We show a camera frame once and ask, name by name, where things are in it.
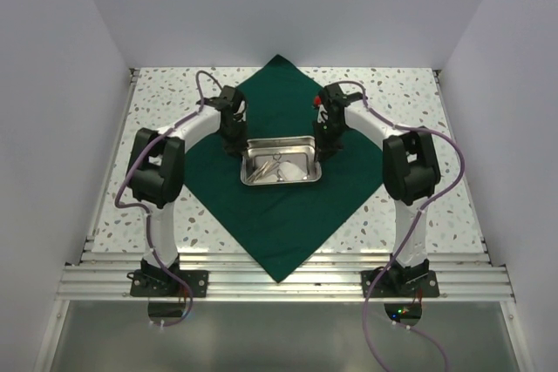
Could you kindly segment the stainless steel tray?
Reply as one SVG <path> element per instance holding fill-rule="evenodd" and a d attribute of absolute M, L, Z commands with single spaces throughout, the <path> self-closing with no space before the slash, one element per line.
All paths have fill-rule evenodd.
<path fill-rule="evenodd" d="M 249 139 L 242 155 L 245 186 L 314 183 L 322 178 L 312 136 Z"/>

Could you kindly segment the steel surgical scissors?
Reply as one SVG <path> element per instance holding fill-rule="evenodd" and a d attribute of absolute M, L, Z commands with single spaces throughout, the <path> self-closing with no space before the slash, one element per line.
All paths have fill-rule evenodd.
<path fill-rule="evenodd" d="M 271 160 L 265 161 L 258 169 L 256 169 L 249 177 L 248 182 L 254 183 L 257 180 L 266 177 L 281 164 L 282 155 L 275 153 L 271 156 Z"/>

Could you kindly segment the steel forceps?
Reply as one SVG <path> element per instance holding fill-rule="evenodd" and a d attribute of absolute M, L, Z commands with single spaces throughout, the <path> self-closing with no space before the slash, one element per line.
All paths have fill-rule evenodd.
<path fill-rule="evenodd" d="M 271 160 L 266 161 L 254 178 L 255 184 L 273 184 L 285 180 L 282 174 L 281 163 L 283 156 L 274 154 Z"/>

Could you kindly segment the green surgical cloth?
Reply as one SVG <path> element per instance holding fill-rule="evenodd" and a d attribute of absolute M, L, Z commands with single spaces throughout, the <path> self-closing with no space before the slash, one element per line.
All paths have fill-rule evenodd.
<path fill-rule="evenodd" d="M 313 99 L 321 87 L 276 55 L 238 85 L 248 102 L 250 139 L 310 135 Z M 306 261 L 382 186 L 382 152 L 348 131 L 343 149 L 306 185 L 245 186 L 241 161 L 228 156 L 221 136 L 205 137 L 185 157 L 185 186 L 242 248 L 280 282 Z"/>

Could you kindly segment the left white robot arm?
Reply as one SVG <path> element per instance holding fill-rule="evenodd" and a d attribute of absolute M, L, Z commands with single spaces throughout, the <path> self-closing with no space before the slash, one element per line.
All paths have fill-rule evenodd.
<path fill-rule="evenodd" d="M 179 290 L 180 273 L 172 266 L 179 255 L 174 240 L 174 202 L 184 186 L 186 152 L 207 136 L 218 134 L 225 153 L 241 156 L 247 148 L 247 99 L 224 86 L 213 98 L 201 98 L 192 114 L 157 130 L 136 133 L 126 174 L 134 205 L 144 213 L 146 251 L 140 272 L 161 295 Z"/>

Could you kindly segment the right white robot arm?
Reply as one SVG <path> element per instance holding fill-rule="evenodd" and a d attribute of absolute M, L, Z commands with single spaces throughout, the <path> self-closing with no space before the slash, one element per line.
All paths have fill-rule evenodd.
<path fill-rule="evenodd" d="M 363 134 L 382 150 L 385 190 L 396 207 L 396 242 L 387 268 L 393 293 L 408 295 L 427 276 L 425 224 L 420 220 L 426 200 L 434 195 L 441 174 L 432 140 L 424 127 L 399 125 L 373 110 L 365 89 L 348 94 L 339 83 L 326 85 L 314 99 L 313 131 L 316 160 L 324 162 L 342 148 L 349 130 Z"/>

